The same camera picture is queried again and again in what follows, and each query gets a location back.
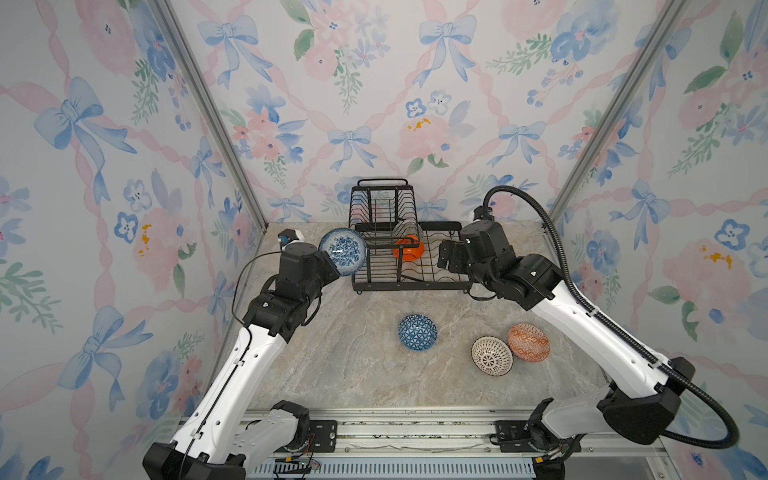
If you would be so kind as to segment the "aluminium corner post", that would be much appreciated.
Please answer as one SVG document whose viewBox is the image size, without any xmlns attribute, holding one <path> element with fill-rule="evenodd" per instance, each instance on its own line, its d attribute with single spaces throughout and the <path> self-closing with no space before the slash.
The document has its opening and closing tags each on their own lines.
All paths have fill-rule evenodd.
<svg viewBox="0 0 768 480">
<path fill-rule="evenodd" d="M 232 142 L 225 132 L 223 120 L 216 108 L 213 96 L 206 85 L 203 72 L 190 48 L 172 3 L 166 0 L 150 0 L 148 4 L 158 21 L 162 33 L 169 42 L 172 53 L 180 64 L 182 73 L 189 83 L 193 98 L 200 108 L 203 120 L 208 125 L 216 145 L 220 148 L 224 163 L 232 173 L 233 182 L 240 190 L 248 212 L 251 214 L 259 231 L 265 233 L 268 223 L 259 208 L 254 191 L 248 181 L 246 170 L 241 165 Z"/>
<path fill-rule="evenodd" d="M 565 216 L 571 198 L 592 168 L 598 154 L 608 142 L 614 126 L 621 120 L 625 110 L 634 100 L 640 84 L 651 73 L 653 65 L 661 55 L 671 35 L 682 22 L 682 16 L 690 4 L 691 1 L 686 0 L 670 0 L 661 4 L 656 20 L 651 24 L 646 35 L 644 45 L 639 48 L 626 72 L 626 77 L 615 90 L 602 120 L 598 123 L 594 137 L 587 142 L 581 157 L 577 160 L 562 190 L 555 198 L 555 202 L 549 210 L 553 220 Z"/>
</svg>

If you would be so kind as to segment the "blue geometric patterned bowl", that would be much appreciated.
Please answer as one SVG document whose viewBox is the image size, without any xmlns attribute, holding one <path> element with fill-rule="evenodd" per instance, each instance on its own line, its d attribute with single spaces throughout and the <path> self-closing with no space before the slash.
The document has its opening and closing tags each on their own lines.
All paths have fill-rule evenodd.
<svg viewBox="0 0 768 480">
<path fill-rule="evenodd" d="M 437 326 L 425 315 L 407 315 L 399 323 L 397 332 L 401 343 L 412 351 L 427 351 L 437 343 Z"/>
</svg>

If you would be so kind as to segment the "right aluminium corner post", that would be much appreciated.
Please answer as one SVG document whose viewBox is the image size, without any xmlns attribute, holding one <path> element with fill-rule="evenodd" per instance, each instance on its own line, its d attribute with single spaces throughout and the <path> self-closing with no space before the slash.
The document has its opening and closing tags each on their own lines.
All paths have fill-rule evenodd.
<svg viewBox="0 0 768 480">
<path fill-rule="evenodd" d="M 594 137 L 587 142 L 581 157 L 577 160 L 562 190 L 555 198 L 555 202 L 549 210 L 553 220 L 565 216 L 571 198 L 592 168 L 598 154 L 608 142 L 614 126 L 621 120 L 625 110 L 634 100 L 640 84 L 651 73 L 653 65 L 661 55 L 671 35 L 682 22 L 682 16 L 690 4 L 691 1 L 686 0 L 670 0 L 661 4 L 656 20 L 651 24 L 646 35 L 644 45 L 639 48 L 626 72 L 626 77 L 615 90 L 602 120 L 598 123 Z"/>
</svg>

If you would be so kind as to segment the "orange plastic bowl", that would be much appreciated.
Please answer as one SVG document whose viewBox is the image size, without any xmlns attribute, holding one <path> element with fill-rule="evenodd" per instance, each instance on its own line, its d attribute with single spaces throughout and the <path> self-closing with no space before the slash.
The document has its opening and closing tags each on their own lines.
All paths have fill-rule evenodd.
<svg viewBox="0 0 768 480">
<path fill-rule="evenodd" d="M 421 259 L 425 253 L 425 246 L 417 235 L 406 235 L 395 242 L 392 249 L 393 256 L 404 263 L 413 263 Z"/>
</svg>

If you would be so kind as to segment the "white brown lattice bowl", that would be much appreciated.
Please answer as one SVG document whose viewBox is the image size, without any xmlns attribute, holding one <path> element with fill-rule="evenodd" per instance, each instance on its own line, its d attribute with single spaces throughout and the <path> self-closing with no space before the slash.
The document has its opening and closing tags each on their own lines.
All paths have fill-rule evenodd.
<svg viewBox="0 0 768 480">
<path fill-rule="evenodd" d="M 509 346 L 492 336 L 480 337 L 472 344 L 471 359 L 482 373 L 492 377 L 508 374 L 514 364 L 514 356 Z"/>
</svg>

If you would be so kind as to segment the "aluminium front rail frame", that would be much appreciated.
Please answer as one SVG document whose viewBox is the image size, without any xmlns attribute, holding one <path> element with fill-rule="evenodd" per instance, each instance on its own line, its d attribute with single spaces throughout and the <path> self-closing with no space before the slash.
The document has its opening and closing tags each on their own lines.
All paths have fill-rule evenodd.
<svg viewBox="0 0 768 480">
<path fill-rule="evenodd" d="M 270 410 L 246 411 L 248 427 Z M 489 440 L 497 420 L 526 420 L 528 410 L 417 407 L 309 410 L 336 420 L 334 453 L 284 447 L 244 479 L 672 479 L 658 444 L 636 446 L 616 434 L 579 440 L 582 451 L 503 453 Z"/>
</svg>

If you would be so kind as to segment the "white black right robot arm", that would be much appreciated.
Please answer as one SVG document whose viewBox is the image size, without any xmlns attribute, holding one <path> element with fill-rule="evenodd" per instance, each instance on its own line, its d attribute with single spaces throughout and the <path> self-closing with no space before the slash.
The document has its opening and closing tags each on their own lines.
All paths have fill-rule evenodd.
<svg viewBox="0 0 768 480">
<path fill-rule="evenodd" d="M 552 451 L 579 435 L 610 432 L 650 445 L 672 423 L 683 386 L 660 369 L 680 366 L 684 374 L 692 375 L 692 365 L 664 356 L 643 357 L 577 302 L 551 260 L 540 254 L 517 255 L 498 223 L 475 221 L 460 231 L 458 239 L 443 241 L 438 265 L 467 275 L 495 298 L 512 301 L 546 320 L 608 374 L 609 384 L 592 396 L 542 401 L 525 427 L 524 437 L 532 448 Z"/>
</svg>

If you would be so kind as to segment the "left aluminium corner post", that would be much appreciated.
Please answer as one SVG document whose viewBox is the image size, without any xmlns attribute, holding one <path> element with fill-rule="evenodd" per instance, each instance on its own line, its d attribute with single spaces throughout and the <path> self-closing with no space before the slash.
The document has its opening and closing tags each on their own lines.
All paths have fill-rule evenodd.
<svg viewBox="0 0 768 480">
<path fill-rule="evenodd" d="M 220 148 L 224 163 L 232 173 L 233 182 L 240 190 L 248 212 L 251 214 L 259 231 L 265 233 L 268 223 L 259 208 L 254 191 L 248 181 L 246 170 L 241 165 L 232 142 L 225 132 L 223 120 L 216 108 L 213 96 L 206 85 L 203 72 L 190 48 L 172 3 L 166 0 L 150 0 L 148 4 L 158 21 L 162 33 L 169 42 L 172 53 L 180 64 L 182 73 L 189 83 L 193 98 L 200 108 L 203 120 L 208 125 L 216 145 Z"/>
</svg>

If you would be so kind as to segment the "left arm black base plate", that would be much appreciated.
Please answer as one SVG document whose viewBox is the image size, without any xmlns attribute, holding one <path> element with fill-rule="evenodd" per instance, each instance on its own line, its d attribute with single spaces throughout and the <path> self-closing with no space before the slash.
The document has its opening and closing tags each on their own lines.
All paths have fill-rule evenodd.
<svg viewBox="0 0 768 480">
<path fill-rule="evenodd" d="M 337 445 L 338 422 L 336 420 L 311 420 L 309 423 L 309 451 L 334 453 Z"/>
</svg>

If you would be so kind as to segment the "blue floral ceramic bowl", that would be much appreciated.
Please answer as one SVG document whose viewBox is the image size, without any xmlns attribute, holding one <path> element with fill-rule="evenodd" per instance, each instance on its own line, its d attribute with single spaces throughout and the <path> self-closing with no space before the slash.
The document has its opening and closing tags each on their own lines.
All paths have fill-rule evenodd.
<svg viewBox="0 0 768 480">
<path fill-rule="evenodd" d="M 337 228 L 323 236 L 318 249 L 329 255 L 342 277 L 352 276 L 367 262 L 368 247 L 364 238 L 355 230 Z"/>
</svg>

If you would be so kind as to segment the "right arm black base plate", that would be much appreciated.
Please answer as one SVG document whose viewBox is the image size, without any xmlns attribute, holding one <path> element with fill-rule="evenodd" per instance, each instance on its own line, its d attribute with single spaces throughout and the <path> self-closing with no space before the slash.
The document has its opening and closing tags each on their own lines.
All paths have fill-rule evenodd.
<svg viewBox="0 0 768 480">
<path fill-rule="evenodd" d="M 526 420 L 497 420 L 494 428 L 489 440 L 503 453 L 554 455 L 582 451 L 580 442 L 574 437 L 557 438 L 543 426 L 529 427 Z"/>
</svg>

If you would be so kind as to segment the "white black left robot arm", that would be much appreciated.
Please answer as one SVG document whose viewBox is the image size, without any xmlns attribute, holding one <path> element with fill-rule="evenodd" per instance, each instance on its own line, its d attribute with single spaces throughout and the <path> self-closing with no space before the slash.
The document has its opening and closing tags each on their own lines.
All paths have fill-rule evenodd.
<svg viewBox="0 0 768 480">
<path fill-rule="evenodd" d="M 339 277 L 329 254 L 309 243 L 281 250 L 278 273 L 249 304 L 227 363 L 196 410 L 170 442 L 146 452 L 149 478 L 244 479 L 276 451 L 305 446 L 309 411 L 296 403 L 280 401 L 248 427 L 241 421 L 274 361 L 311 321 L 311 304 Z"/>
</svg>

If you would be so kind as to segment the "red patterned ceramic bowl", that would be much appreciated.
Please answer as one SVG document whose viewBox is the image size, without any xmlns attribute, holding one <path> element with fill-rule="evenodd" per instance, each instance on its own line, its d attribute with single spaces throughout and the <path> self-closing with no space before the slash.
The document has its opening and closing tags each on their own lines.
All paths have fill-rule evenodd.
<svg viewBox="0 0 768 480">
<path fill-rule="evenodd" d="M 545 333 L 531 323 L 513 325 L 508 333 L 508 345 L 512 353 L 528 363 L 540 363 L 551 352 L 550 341 Z"/>
</svg>

